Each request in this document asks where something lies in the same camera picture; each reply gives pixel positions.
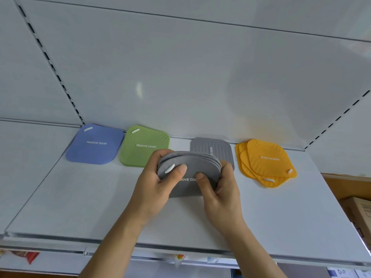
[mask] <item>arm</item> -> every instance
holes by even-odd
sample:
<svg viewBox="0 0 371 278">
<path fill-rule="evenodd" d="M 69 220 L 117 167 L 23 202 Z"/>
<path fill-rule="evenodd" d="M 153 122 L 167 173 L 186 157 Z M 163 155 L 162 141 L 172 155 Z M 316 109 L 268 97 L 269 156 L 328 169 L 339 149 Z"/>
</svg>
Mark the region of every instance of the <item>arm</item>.
<svg viewBox="0 0 371 278">
<path fill-rule="evenodd" d="M 227 241 L 244 277 L 286 278 L 247 227 L 232 165 L 221 163 L 223 168 L 216 191 L 207 177 L 202 173 L 196 175 L 207 218 Z"/>
<path fill-rule="evenodd" d="M 172 152 L 156 150 L 138 178 L 133 195 L 114 226 L 83 269 L 80 278 L 122 278 L 137 239 L 148 220 L 164 207 L 174 186 L 187 171 L 186 165 L 175 168 L 164 182 L 157 176 L 157 163 Z"/>
</svg>

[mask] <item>perforated strip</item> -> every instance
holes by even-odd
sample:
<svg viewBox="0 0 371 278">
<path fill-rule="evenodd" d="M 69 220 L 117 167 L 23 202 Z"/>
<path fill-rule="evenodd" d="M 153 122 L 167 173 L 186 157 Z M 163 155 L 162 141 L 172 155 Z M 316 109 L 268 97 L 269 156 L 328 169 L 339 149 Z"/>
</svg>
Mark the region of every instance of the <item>perforated strip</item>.
<svg viewBox="0 0 371 278">
<path fill-rule="evenodd" d="M 341 117 L 343 117 L 346 113 L 348 113 L 348 111 L 352 108 L 352 107 L 354 107 L 361 99 L 363 99 L 369 92 L 370 92 L 371 90 L 368 90 L 367 92 L 365 92 L 358 100 L 356 100 L 353 104 L 352 104 L 352 106 L 350 106 L 346 111 L 344 111 L 343 112 L 343 114 L 341 114 L 341 116 L 339 116 L 339 117 L 337 117 L 336 119 L 335 119 L 335 121 L 333 122 L 333 123 L 331 123 L 327 128 L 331 128 L 337 121 L 339 121 L 340 119 L 341 119 Z M 320 133 L 320 135 L 319 136 L 317 136 L 313 141 L 311 141 L 310 143 L 309 143 L 309 145 L 308 146 L 306 146 L 304 149 L 307 149 L 310 145 L 312 145 L 313 144 L 313 142 L 314 141 L 316 141 L 321 135 L 323 135 L 325 132 L 327 131 L 327 129 L 326 130 L 324 130 L 324 131 L 322 131 L 322 133 Z"/>
<path fill-rule="evenodd" d="M 41 49 L 41 51 L 43 52 L 45 58 L 47 59 L 49 65 L 50 65 L 50 67 L 51 67 L 51 69 L 53 70 L 54 74 L 57 76 L 57 79 L 58 79 L 59 83 L 61 84 L 61 86 L 62 86 L 64 92 L 66 93 L 66 95 L 67 95 L 68 99 L 70 100 L 72 106 L 75 108 L 75 111 L 76 111 L 77 115 L 80 117 L 81 122 L 85 125 L 84 120 L 82 119 L 82 117 L 81 117 L 81 115 L 80 115 L 80 112 L 77 110 L 75 104 L 73 103 L 72 98 L 71 98 L 71 96 L 69 95 L 69 93 L 68 93 L 68 91 L 67 91 L 65 85 L 63 84 L 63 81 L 62 81 L 60 75 L 58 74 L 57 70 L 55 69 L 52 60 L 51 60 L 50 57 L 48 56 L 48 53 L 46 52 L 46 49 L 45 49 L 44 45 L 41 43 L 41 41 L 40 41 L 40 37 L 39 37 L 39 36 L 37 35 L 37 33 L 35 32 L 35 29 L 32 27 L 29 18 L 28 18 L 27 15 L 25 14 L 25 10 L 22 8 L 22 4 L 20 3 L 19 0 L 14 0 L 14 1 L 15 1 L 15 3 L 16 3 L 16 6 L 17 6 L 19 12 L 21 13 L 22 17 L 24 18 L 25 22 L 27 23 L 27 26 L 30 28 L 30 31 L 32 32 L 32 34 L 33 34 L 33 36 L 34 36 L 34 38 L 35 38 L 35 40 L 36 40 L 38 46 L 40 47 L 40 49 Z"/>
</svg>

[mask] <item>white loop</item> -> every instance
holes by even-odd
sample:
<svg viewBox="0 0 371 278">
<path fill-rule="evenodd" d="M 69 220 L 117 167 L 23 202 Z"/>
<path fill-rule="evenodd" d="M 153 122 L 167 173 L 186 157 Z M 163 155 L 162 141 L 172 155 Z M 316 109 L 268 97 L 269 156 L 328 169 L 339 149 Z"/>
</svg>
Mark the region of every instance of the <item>white loop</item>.
<svg viewBox="0 0 371 278">
<path fill-rule="evenodd" d="M 171 172 L 171 170 L 175 167 L 175 164 L 172 164 L 166 171 L 165 173 Z"/>
</svg>

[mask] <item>orange pad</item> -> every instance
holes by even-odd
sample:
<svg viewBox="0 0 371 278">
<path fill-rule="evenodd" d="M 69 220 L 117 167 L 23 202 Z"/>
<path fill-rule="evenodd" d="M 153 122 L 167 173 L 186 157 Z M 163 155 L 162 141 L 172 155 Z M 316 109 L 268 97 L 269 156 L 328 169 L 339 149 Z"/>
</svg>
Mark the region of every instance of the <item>orange pad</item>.
<svg viewBox="0 0 371 278">
<path fill-rule="evenodd" d="M 252 139 L 246 147 L 250 168 L 255 174 L 269 176 L 270 179 L 272 177 L 297 177 L 298 174 L 289 156 L 280 145 Z"/>
<path fill-rule="evenodd" d="M 241 158 L 241 163 L 244 164 L 244 165 L 246 165 L 246 167 L 248 168 L 250 166 L 248 152 L 247 151 L 243 151 L 240 154 L 240 158 Z M 249 169 L 249 171 L 254 174 L 254 178 L 257 179 L 262 185 L 264 185 L 265 187 L 269 187 L 269 188 L 279 187 L 281 184 L 283 184 L 286 180 L 289 179 L 289 177 L 273 177 L 273 176 L 268 176 L 267 177 L 267 176 L 261 176 L 261 175 L 258 175 L 255 172 L 253 172 L 253 170 L 251 170 L 251 169 Z"/>
<path fill-rule="evenodd" d="M 236 150 L 236 155 L 237 155 L 237 162 L 238 162 L 238 167 L 240 168 L 241 173 L 243 173 L 244 176 L 255 179 L 255 176 L 250 170 L 244 165 L 244 163 L 241 162 L 240 158 L 240 143 L 236 145 L 234 148 Z"/>
</svg>

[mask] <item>forearm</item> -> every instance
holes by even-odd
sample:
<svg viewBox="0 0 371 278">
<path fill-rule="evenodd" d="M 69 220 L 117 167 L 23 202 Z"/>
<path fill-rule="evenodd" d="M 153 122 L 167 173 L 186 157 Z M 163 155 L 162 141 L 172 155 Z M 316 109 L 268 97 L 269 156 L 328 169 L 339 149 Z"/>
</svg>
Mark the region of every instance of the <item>forearm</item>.
<svg viewBox="0 0 371 278">
<path fill-rule="evenodd" d="M 124 211 L 79 277 L 122 278 L 143 226 L 138 217 Z"/>
<path fill-rule="evenodd" d="M 244 277 L 287 278 L 246 225 L 226 239 Z"/>
</svg>

